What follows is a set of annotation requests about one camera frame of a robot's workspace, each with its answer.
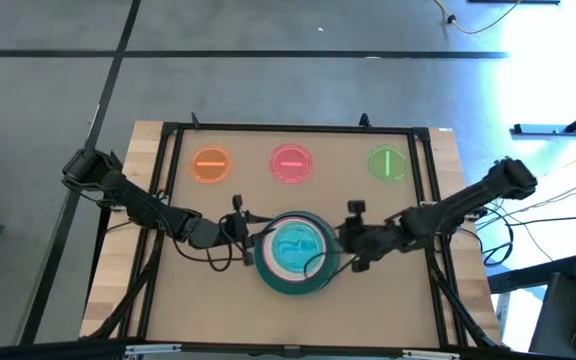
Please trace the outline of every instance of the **green button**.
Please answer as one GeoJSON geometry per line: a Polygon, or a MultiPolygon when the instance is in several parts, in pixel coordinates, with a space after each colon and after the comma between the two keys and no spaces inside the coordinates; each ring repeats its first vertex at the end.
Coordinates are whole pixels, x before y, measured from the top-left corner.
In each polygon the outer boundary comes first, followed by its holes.
{"type": "Polygon", "coordinates": [[[368,157],[370,172],[382,181],[394,183],[406,175],[406,157],[392,145],[381,145],[370,151],[368,157]]]}

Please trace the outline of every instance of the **concrete floor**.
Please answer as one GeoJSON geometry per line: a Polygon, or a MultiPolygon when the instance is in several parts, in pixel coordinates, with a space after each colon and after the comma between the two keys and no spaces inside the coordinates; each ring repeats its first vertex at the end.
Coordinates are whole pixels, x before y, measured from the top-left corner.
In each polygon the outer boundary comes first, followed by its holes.
{"type": "MultiPolygon", "coordinates": [[[[446,2],[478,28],[508,5],[446,2]]],[[[130,1],[0,0],[0,49],[117,47],[130,1]]],[[[543,175],[576,139],[512,139],[517,122],[576,119],[576,1],[522,5],[488,32],[441,25],[431,0],[144,0],[132,50],[510,51],[513,60],[126,59],[98,148],[123,158],[135,120],[451,127],[468,182],[493,160],[543,175]]],[[[16,341],[110,59],[0,58],[0,345],[16,341]]],[[[38,341],[77,337],[98,210],[81,201],[38,341]]],[[[490,246],[505,241],[490,234],[490,246]]],[[[527,242],[517,235],[516,242],[527,242]]],[[[556,251],[557,243],[550,246],[556,251]]],[[[509,267],[544,259],[516,251],[509,267]]],[[[557,252],[557,257],[569,256],[557,252]]]]}

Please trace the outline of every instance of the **round container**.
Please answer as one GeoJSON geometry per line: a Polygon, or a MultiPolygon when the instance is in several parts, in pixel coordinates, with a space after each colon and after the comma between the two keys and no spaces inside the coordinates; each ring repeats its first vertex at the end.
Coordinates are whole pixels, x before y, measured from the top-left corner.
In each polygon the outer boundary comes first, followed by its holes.
{"type": "Polygon", "coordinates": [[[228,175],[231,166],[230,154],[213,145],[203,147],[193,155],[190,171],[200,183],[214,184],[228,175]]]}
{"type": "Polygon", "coordinates": [[[281,145],[272,152],[270,170],[281,182],[300,183],[310,175],[312,155],[301,145],[281,145]]]}
{"type": "Polygon", "coordinates": [[[266,226],[270,228],[275,231],[255,244],[255,266],[262,280],[287,295],[305,295],[326,286],[339,266],[341,251],[333,228],[302,211],[278,216],[266,226]]]}
{"type": "Polygon", "coordinates": [[[396,146],[381,145],[370,151],[368,169],[380,180],[394,183],[406,175],[408,160],[396,146]]]}

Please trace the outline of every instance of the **pink button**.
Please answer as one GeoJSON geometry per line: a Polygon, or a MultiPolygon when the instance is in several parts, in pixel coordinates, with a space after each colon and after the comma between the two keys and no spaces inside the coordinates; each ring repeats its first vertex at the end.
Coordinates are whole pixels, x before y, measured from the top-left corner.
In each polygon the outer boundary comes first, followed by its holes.
{"type": "Polygon", "coordinates": [[[300,145],[281,145],[272,152],[270,169],[279,181],[297,184],[310,175],[312,155],[300,145]]]}

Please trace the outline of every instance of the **orange button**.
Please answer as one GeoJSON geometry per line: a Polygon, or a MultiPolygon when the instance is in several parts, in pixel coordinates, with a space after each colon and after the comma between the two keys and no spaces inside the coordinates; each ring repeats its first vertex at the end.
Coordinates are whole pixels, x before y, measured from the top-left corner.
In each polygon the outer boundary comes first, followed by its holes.
{"type": "Polygon", "coordinates": [[[223,179],[230,172],[230,154],[219,146],[199,149],[192,157],[190,169],[195,180],[212,184],[223,179]]]}

